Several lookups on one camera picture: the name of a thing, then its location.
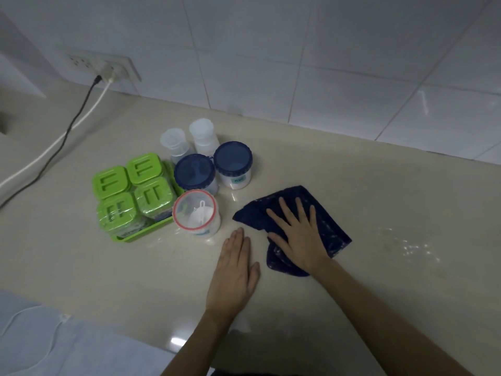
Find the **person's left hand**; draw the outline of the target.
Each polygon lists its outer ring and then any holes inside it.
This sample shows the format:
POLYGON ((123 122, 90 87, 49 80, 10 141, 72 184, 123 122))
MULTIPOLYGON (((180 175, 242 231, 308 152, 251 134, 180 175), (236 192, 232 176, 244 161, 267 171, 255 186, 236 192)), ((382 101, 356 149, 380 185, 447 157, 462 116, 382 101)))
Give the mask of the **person's left hand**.
POLYGON ((213 273, 205 310, 241 313, 253 295, 247 294, 248 271, 251 267, 251 240, 242 227, 232 232, 222 245, 213 273))

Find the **person's right hand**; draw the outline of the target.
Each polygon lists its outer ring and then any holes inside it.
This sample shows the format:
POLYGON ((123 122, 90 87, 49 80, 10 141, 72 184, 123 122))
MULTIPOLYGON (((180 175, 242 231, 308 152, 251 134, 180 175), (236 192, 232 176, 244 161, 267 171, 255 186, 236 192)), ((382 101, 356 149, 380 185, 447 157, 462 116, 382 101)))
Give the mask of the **person's right hand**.
POLYGON ((267 215, 285 233, 289 242, 289 259, 309 275, 316 277, 318 270, 330 261, 326 249, 322 244, 321 236, 310 227, 309 218, 306 216, 304 207, 299 198, 295 199, 297 217, 301 219, 301 225, 291 230, 283 230, 279 225, 280 218, 271 209, 267 209, 267 215))

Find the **dark blue cleaning cloth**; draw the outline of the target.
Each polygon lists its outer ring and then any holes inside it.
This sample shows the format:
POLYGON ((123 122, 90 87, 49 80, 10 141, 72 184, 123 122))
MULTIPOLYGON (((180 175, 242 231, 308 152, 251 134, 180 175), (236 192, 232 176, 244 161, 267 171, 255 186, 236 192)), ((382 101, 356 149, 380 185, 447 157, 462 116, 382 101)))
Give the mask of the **dark blue cleaning cloth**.
POLYGON ((232 219, 258 231, 273 232, 286 240, 287 236, 284 231, 266 213, 266 210, 270 209, 278 217, 283 220, 285 219, 285 215, 279 205, 279 198, 281 197, 295 216, 297 216, 297 205, 295 202, 297 198, 301 200, 308 218, 310 216, 310 206, 315 207, 319 235, 329 258, 333 258, 352 242, 347 233, 339 227, 316 198, 301 185, 289 187, 249 202, 238 210, 232 219))

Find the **person's right forearm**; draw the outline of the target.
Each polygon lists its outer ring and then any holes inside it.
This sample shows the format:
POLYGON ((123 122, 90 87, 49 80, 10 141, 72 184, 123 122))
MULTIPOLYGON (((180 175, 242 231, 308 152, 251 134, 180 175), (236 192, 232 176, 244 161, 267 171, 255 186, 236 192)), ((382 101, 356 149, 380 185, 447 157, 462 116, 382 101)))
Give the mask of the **person's right forearm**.
POLYGON ((338 304, 387 376, 473 376, 335 260, 312 260, 307 272, 338 304))

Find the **person's left forearm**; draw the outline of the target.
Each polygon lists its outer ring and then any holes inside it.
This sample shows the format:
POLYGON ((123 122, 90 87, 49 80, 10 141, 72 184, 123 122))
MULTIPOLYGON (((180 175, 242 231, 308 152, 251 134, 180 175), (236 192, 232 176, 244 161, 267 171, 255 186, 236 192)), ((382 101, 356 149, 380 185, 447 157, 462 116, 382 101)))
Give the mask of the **person's left forearm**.
POLYGON ((211 362, 238 313, 208 309, 160 376, 207 376, 211 362))

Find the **blue lid white jar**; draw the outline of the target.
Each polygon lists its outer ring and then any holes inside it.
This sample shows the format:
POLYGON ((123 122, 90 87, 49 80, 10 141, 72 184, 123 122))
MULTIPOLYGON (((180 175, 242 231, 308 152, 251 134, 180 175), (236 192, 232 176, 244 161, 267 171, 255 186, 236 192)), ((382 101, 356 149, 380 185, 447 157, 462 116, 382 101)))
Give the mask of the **blue lid white jar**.
POLYGON ((213 156, 222 184, 232 190, 243 189, 250 183, 253 162, 251 149, 239 141, 223 143, 213 156))
POLYGON ((212 196, 218 193, 216 167, 203 154, 191 154, 179 160, 174 167, 174 179, 185 191, 202 189, 212 196))

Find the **small white plastic spoon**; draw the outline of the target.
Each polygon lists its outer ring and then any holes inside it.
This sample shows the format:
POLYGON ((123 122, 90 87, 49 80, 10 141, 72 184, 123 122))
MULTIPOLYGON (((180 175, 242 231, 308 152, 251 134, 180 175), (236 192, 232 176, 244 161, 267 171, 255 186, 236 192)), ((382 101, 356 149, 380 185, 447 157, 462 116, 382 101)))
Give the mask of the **small white plastic spoon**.
POLYGON ((193 210, 189 216, 190 228, 200 229, 207 221, 208 218, 205 217, 205 201, 201 200, 199 206, 193 210))

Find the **red rim clear lid container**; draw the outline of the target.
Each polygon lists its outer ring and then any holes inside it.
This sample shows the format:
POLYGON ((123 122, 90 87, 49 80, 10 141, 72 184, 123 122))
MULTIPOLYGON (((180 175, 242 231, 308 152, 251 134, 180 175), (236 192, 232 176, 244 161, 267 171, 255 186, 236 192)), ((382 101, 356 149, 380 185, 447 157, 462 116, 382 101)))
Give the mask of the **red rim clear lid container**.
POLYGON ((221 225, 217 201, 203 189, 186 191, 177 198, 173 220, 180 229, 204 239, 213 237, 221 225))

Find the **green plastic tray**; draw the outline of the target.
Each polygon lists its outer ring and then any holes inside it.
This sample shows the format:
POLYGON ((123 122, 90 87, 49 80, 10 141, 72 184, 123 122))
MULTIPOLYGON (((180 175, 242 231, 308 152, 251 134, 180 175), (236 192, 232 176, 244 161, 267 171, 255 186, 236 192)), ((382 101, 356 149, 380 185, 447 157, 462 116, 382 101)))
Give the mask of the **green plastic tray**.
MULTIPOLYGON (((166 178, 167 180, 170 182, 171 184, 171 187, 172 189, 176 192, 177 194, 177 197, 181 196, 183 193, 185 193, 185 190, 183 190, 175 181, 174 179, 174 165, 172 164, 172 162, 170 161, 162 161, 164 166, 165 166, 165 169, 166 169, 166 178)), ((134 186, 132 185, 132 188, 129 190, 129 192, 133 193, 134 195, 134 190, 137 186, 134 186)), ((115 242, 122 242, 122 243, 131 243, 135 240, 138 240, 150 233, 153 233, 154 231, 172 223, 174 220, 173 220, 173 214, 172 214, 172 217, 168 218, 168 219, 165 219, 163 221, 159 221, 159 222, 154 222, 153 221, 153 224, 150 226, 150 227, 147 227, 143 230, 141 230, 140 232, 136 233, 136 234, 133 234, 131 236, 129 236, 128 238, 126 239, 123 239, 123 240, 120 240, 118 238, 114 238, 112 236, 110 236, 112 238, 112 240, 114 240, 115 242)))

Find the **translucent white plastic bottle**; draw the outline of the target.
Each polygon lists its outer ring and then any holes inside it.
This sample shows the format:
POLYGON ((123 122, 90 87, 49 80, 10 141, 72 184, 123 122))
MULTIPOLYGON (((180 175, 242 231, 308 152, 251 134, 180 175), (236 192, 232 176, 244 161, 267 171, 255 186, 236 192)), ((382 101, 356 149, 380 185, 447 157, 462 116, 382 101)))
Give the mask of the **translucent white plastic bottle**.
POLYGON ((180 128, 170 128, 160 135, 160 143, 166 149, 170 161, 176 165, 181 159, 196 151, 187 141, 185 132, 180 128))
POLYGON ((201 118, 191 123, 189 131, 197 153, 213 159, 215 151, 220 146, 213 123, 207 118, 201 118))

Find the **green lid spice container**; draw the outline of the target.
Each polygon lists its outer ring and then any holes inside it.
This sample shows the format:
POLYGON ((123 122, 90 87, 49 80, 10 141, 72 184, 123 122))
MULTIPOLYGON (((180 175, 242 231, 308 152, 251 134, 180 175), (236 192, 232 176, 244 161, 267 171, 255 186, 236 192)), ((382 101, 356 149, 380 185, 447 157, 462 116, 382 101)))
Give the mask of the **green lid spice container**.
POLYGON ((134 186, 166 176, 165 166, 156 153, 146 153, 135 157, 129 160, 125 167, 129 180, 134 186))
POLYGON ((99 201, 127 192, 131 188, 127 170, 121 165, 100 171, 92 178, 93 194, 99 201))
POLYGON ((97 216, 101 230, 120 240, 153 224, 153 221, 140 211, 133 193, 129 191, 100 201, 97 216))
POLYGON ((153 178, 134 190, 138 209, 154 222, 172 217, 177 194, 166 177, 153 178))

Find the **light blue garment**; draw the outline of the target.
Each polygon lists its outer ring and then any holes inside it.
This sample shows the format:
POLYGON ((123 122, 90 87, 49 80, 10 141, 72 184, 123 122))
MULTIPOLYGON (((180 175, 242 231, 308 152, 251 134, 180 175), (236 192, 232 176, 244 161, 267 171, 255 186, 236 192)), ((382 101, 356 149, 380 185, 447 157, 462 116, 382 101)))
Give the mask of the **light blue garment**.
POLYGON ((0 290, 0 376, 159 376, 174 356, 0 290))

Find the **white wall socket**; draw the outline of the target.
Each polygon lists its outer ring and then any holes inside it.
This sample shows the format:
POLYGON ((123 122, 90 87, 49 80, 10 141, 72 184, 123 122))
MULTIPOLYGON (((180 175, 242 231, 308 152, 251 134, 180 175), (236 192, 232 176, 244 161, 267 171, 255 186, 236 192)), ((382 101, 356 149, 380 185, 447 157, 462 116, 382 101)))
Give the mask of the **white wall socket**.
POLYGON ((107 81, 113 78, 115 81, 142 82, 133 61, 127 56, 63 48, 62 58, 71 69, 81 73, 101 75, 107 81))

